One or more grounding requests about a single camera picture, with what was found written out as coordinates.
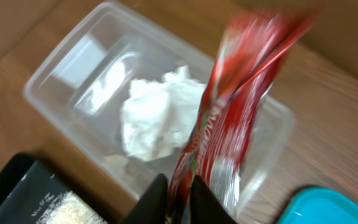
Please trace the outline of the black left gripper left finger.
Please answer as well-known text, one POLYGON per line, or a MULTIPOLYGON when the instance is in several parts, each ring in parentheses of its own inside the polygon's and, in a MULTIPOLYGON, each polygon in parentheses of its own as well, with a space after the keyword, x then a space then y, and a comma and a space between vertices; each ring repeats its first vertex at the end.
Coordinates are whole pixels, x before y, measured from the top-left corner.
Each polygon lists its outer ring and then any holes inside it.
POLYGON ((165 224, 168 180, 159 174, 121 224, 165 224))

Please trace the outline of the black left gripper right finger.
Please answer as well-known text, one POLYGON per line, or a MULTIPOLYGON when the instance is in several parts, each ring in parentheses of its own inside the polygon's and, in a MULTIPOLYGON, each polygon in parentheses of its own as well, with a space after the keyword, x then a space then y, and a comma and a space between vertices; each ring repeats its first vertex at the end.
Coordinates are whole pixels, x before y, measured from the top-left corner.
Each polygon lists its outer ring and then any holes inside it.
POLYGON ((190 213, 191 224, 236 224, 198 175, 191 184, 190 213))

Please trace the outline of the white napkin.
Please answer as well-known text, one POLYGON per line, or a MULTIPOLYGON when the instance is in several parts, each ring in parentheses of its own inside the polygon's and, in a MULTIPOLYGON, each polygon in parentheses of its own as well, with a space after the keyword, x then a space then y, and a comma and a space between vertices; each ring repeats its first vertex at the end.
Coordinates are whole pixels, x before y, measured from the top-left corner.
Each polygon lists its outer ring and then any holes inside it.
POLYGON ((148 162, 183 147, 197 120, 206 84, 190 77, 187 65, 162 80, 134 79, 121 106, 122 146, 128 156, 148 162))

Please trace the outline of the red snack wrapper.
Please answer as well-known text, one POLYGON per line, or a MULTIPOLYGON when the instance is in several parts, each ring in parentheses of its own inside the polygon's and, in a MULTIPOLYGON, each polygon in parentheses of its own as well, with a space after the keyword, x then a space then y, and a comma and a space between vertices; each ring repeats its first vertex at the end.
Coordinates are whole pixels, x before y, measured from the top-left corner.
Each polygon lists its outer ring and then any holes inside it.
POLYGON ((229 212, 263 97, 288 49, 311 27, 312 13, 241 10, 224 31, 197 120, 168 188, 168 223, 190 222, 190 187, 201 177, 229 212))

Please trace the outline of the pile of white rice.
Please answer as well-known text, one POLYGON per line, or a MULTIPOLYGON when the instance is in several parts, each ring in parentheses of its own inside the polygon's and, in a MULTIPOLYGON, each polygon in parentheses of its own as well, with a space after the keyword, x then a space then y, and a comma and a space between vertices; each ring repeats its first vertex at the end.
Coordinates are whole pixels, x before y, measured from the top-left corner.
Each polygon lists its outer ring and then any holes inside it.
POLYGON ((73 191, 47 193, 31 217, 36 224, 108 224, 73 191))

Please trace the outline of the clear plastic bin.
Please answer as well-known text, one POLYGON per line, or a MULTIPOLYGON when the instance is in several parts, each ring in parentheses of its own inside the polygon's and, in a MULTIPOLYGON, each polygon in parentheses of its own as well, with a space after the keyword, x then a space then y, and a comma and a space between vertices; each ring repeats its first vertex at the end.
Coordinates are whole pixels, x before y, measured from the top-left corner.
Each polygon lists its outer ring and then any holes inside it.
POLYGON ((213 59, 123 4, 107 1, 56 46, 27 82, 24 96, 137 199, 157 174, 172 176, 180 150, 149 162, 128 155, 121 106, 131 80, 159 80, 183 65, 205 83, 213 59))

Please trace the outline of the teal serving tray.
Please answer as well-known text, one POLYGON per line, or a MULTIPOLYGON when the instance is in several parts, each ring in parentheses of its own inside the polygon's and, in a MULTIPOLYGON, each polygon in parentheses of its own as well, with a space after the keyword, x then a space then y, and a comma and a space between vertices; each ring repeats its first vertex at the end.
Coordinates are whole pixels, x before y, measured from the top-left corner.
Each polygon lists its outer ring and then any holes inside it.
POLYGON ((358 224, 358 204, 342 193, 325 187, 297 192, 277 224, 358 224))

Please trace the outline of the black plastic tray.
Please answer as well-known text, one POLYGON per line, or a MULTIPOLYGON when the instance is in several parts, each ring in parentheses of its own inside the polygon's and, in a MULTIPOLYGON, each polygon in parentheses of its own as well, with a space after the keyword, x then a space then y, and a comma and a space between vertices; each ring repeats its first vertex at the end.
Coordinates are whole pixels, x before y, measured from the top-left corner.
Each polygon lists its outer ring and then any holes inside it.
POLYGON ((107 223, 116 219, 89 194, 27 153, 14 155, 0 171, 0 223, 35 223, 31 213, 47 193, 73 191, 107 223))

